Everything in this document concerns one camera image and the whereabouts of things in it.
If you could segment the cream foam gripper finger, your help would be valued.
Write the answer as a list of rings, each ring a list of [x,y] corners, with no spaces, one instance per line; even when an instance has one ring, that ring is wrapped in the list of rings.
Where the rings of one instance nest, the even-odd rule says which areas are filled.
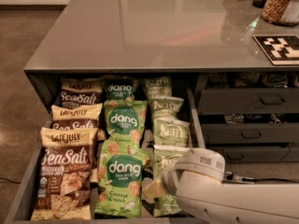
[[[143,189],[143,195],[146,199],[154,199],[163,197],[166,191],[160,179],[153,180],[148,186]]]

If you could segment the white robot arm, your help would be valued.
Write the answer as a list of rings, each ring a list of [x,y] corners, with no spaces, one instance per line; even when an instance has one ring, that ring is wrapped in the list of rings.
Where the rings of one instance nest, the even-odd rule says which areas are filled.
[[[191,148],[143,189],[147,198],[174,196],[180,209],[209,224],[299,224],[298,184],[223,181],[225,159]]]

